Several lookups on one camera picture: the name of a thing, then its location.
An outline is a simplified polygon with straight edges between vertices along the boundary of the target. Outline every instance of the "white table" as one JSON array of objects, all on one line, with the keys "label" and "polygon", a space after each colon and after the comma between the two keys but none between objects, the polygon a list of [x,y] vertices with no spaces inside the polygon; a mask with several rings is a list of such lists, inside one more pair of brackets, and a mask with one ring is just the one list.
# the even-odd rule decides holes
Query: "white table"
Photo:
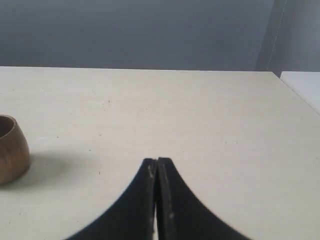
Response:
[{"label": "white table", "polygon": [[320,72],[284,71],[280,78],[320,114]]},{"label": "white table", "polygon": [[0,67],[32,165],[0,188],[0,239],[59,240],[171,157],[255,240],[320,239],[320,116],[272,73]]}]

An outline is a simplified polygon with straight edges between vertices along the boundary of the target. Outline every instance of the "wooden cup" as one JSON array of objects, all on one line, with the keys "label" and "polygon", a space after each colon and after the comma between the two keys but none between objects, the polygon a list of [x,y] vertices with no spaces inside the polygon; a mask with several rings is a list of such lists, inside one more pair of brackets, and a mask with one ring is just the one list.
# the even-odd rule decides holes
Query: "wooden cup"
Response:
[{"label": "wooden cup", "polygon": [[17,121],[0,115],[0,185],[21,176],[29,164],[29,147]]}]

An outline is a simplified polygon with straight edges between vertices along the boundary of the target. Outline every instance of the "wooden grain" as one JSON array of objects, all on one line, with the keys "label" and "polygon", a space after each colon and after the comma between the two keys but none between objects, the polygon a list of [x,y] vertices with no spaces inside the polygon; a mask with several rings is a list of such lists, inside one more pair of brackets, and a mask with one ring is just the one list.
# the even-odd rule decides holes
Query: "wooden grain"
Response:
[{"label": "wooden grain", "polygon": [[17,121],[0,115],[0,184],[15,180],[29,167],[30,153]]}]

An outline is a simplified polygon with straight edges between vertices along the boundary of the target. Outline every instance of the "table surface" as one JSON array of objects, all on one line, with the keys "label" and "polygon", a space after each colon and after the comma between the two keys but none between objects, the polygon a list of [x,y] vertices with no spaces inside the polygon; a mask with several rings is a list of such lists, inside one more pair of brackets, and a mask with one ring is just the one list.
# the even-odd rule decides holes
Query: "table surface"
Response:
[{"label": "table surface", "polygon": [[320,114],[320,72],[284,71],[280,78]]},{"label": "table surface", "polygon": [[0,188],[0,239],[59,240],[171,157],[254,240],[320,239],[320,116],[268,72],[0,67],[32,164]]}]

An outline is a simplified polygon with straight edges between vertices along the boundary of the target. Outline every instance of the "wooden bowl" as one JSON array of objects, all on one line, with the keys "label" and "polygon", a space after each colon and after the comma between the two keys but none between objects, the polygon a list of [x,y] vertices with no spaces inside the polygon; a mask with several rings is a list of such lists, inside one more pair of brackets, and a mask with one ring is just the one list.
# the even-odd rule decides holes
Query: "wooden bowl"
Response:
[{"label": "wooden bowl", "polygon": [[29,147],[17,121],[0,115],[0,185],[21,176],[29,164]]}]

